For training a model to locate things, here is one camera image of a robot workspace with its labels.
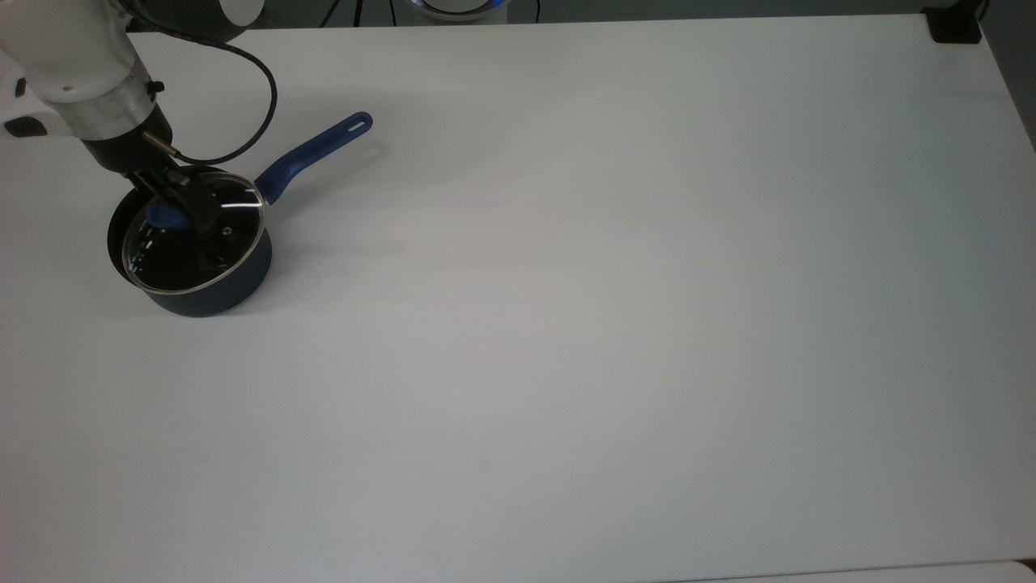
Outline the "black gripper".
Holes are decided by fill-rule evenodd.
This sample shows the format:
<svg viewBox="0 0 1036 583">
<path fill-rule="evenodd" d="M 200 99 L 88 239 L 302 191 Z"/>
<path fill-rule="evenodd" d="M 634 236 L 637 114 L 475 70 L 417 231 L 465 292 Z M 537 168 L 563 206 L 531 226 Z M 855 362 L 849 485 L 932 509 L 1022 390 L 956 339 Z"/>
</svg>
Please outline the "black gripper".
<svg viewBox="0 0 1036 583">
<path fill-rule="evenodd" d="M 179 211 L 180 218 L 166 228 L 193 246 L 207 246 L 217 235 L 221 207 L 212 191 L 211 174 L 189 174 L 146 135 L 162 143 L 172 141 L 172 128 L 162 109 L 155 108 L 136 129 L 105 140 L 83 144 L 100 167 L 132 182 L 135 190 L 159 197 Z"/>
</svg>

